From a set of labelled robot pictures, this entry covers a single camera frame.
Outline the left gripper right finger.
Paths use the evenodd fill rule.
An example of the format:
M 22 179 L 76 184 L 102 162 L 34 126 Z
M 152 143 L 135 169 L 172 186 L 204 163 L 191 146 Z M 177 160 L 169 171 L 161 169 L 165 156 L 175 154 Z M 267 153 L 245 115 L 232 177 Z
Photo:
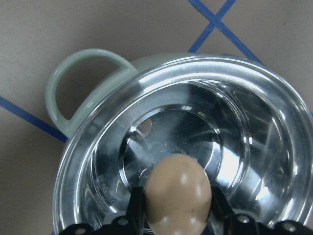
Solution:
M 311 235 L 305 225 L 285 220 L 269 228 L 245 213 L 235 213 L 219 186 L 213 186 L 209 222 L 214 235 Z

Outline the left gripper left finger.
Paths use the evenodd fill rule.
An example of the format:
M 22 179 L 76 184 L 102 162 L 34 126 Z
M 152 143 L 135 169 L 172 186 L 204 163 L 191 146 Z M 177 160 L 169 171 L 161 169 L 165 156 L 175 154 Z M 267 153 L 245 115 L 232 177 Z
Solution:
M 125 215 L 116 217 L 111 224 L 95 230 L 86 223 L 73 224 L 61 235 L 142 235 L 144 230 L 144 188 L 134 187 Z

